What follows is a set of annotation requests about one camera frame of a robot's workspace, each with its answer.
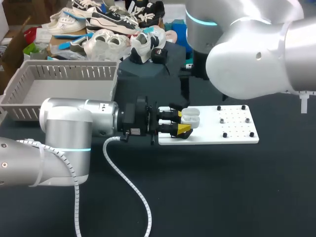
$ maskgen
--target shoelace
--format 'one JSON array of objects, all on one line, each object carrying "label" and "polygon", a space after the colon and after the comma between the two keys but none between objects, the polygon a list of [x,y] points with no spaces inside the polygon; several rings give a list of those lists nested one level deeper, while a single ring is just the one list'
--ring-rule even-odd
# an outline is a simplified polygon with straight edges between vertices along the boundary
[{"label": "shoelace", "polygon": [[120,15],[120,18],[123,19],[123,21],[125,21],[131,25],[138,26],[138,22],[135,20],[134,17]]},{"label": "shoelace", "polygon": [[80,5],[84,6],[84,7],[87,7],[89,5],[92,5],[92,6],[101,6],[100,3],[96,3],[95,1],[91,1],[91,0],[81,0],[80,1]]},{"label": "shoelace", "polygon": [[76,19],[68,15],[68,16],[59,18],[59,20],[61,22],[75,22]]},{"label": "shoelace", "polygon": [[110,10],[113,12],[116,12],[117,10],[126,11],[126,9],[121,6],[110,6]]},{"label": "shoelace", "polygon": [[155,16],[155,14],[153,14],[153,13],[150,13],[150,14],[145,13],[145,15],[140,14],[138,17],[140,18],[141,21],[145,21],[147,23],[147,20],[148,19],[152,20],[154,16]]},{"label": "shoelace", "polygon": [[134,8],[134,11],[131,13],[133,16],[135,16],[135,15],[137,15],[137,14],[139,14],[139,13],[141,13],[143,10],[145,9],[145,7],[135,7]]}]

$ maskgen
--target black table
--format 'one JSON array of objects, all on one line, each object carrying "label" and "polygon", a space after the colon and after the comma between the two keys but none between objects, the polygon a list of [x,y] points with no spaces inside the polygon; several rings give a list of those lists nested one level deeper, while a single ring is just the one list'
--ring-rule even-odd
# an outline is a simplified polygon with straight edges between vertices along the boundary
[{"label": "black table", "polygon": [[[148,95],[161,106],[179,102],[177,78],[121,79],[120,106]],[[158,91],[155,83],[164,83]],[[151,146],[149,137],[112,142],[108,153],[147,199],[151,237],[298,237],[316,232],[316,100],[300,114],[296,96],[228,99],[208,81],[190,79],[191,104],[248,104],[255,145]],[[44,142],[37,123],[6,119],[0,136]],[[80,187],[83,237],[142,237],[147,215],[139,197],[105,161],[94,139],[88,181]],[[73,237],[73,187],[0,189],[3,237]]]}]

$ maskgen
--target white sneaker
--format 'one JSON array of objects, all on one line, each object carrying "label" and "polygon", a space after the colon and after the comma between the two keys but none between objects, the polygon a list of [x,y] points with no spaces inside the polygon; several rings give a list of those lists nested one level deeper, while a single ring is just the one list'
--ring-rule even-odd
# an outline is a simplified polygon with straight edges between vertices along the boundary
[{"label": "white sneaker", "polygon": [[97,42],[97,40],[101,40],[103,42],[108,42],[110,37],[113,36],[114,33],[107,29],[101,29],[93,34],[92,38],[85,44],[84,50],[87,54],[88,58],[92,57],[92,50]]},{"label": "white sneaker", "polygon": [[130,40],[127,36],[116,34],[110,37],[108,45],[111,49],[117,50],[119,54],[130,46]]},{"label": "white sneaker", "polygon": [[154,29],[150,33],[141,33],[137,37],[131,37],[132,51],[129,59],[133,63],[144,64],[151,57],[154,48],[163,48],[166,44],[166,32],[164,29]]},{"label": "white sneaker", "polygon": [[74,0],[73,11],[85,18],[91,18],[95,7],[101,7],[100,3],[91,0]]},{"label": "white sneaker", "polygon": [[66,34],[80,31],[85,28],[85,21],[79,21],[71,16],[60,17],[58,21],[47,25],[48,32],[52,35]]},{"label": "white sneaker", "polygon": [[73,10],[71,8],[64,7],[58,13],[50,16],[50,22],[58,21],[60,17],[66,17],[67,14],[65,12],[73,13]]}]

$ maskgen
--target white basket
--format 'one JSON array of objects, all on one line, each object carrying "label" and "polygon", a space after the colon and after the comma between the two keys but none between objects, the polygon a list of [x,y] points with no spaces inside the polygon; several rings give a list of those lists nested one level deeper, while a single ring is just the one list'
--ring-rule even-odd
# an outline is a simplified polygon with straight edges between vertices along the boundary
[{"label": "white basket", "polygon": [[117,69],[117,62],[25,61],[5,89],[0,107],[14,120],[36,121],[47,98],[112,101]]}]

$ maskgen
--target shoe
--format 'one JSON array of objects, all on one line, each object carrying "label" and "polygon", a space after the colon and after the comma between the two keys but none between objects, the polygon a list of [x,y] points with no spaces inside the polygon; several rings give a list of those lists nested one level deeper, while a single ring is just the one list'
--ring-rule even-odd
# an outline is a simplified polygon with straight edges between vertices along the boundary
[{"label": "shoe", "polygon": [[101,4],[91,0],[74,0],[73,2],[74,13],[85,18],[91,18],[96,7],[100,8]]},{"label": "shoe", "polygon": [[88,58],[92,57],[92,50],[97,42],[97,40],[101,40],[103,42],[108,42],[111,36],[114,33],[107,29],[98,30],[96,33],[93,34],[92,38],[84,45],[84,51],[86,52]]},{"label": "shoe", "polygon": [[153,25],[159,25],[161,18],[164,17],[164,5],[162,1],[148,3],[144,9],[144,14],[139,14],[139,27],[147,28]]},{"label": "shoe", "polygon": [[87,44],[89,40],[88,36],[80,37],[79,39],[76,39],[74,41],[65,42],[58,46],[59,50],[70,50],[75,53],[79,53],[82,56],[86,55],[86,52],[84,50],[84,46]]},{"label": "shoe", "polygon": [[50,22],[58,21],[58,19],[59,19],[60,17],[65,17],[65,16],[67,16],[66,12],[72,13],[73,10],[72,10],[71,8],[64,7],[64,8],[61,9],[58,13],[56,13],[56,14],[50,16]]},{"label": "shoe", "polygon": [[107,59],[118,61],[124,56],[130,54],[130,40],[127,36],[113,35],[108,41],[109,49],[106,51]]},{"label": "shoe", "polygon": [[102,27],[91,25],[90,21],[91,21],[91,18],[85,19],[85,25],[87,26],[88,33],[94,33],[94,32],[97,32],[97,31],[103,29]]},{"label": "shoe", "polygon": [[163,48],[166,44],[166,33],[163,29],[154,29],[150,33],[141,33],[137,37],[131,37],[130,61],[144,64],[151,57],[154,48]]},{"label": "shoe", "polygon": [[76,32],[83,28],[85,28],[85,21],[76,20],[69,15],[60,17],[58,21],[51,22],[47,25],[48,32],[52,35]]},{"label": "shoe", "polygon": [[118,15],[115,12],[103,13],[98,8],[92,13],[90,24],[124,35],[133,35],[138,30],[138,22],[134,18]]}]

